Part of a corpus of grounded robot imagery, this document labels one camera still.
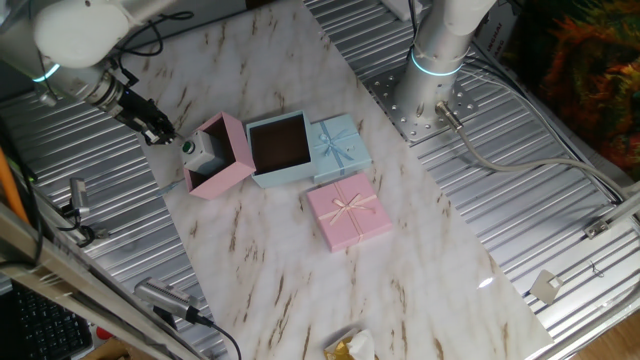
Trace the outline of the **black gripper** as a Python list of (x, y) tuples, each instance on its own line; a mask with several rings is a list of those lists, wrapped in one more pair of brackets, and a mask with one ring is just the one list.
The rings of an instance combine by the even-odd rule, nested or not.
[(168, 117), (151, 100), (145, 100), (130, 89), (125, 89), (118, 100), (122, 110), (116, 119), (135, 131), (142, 131), (147, 145), (164, 145), (176, 138)]

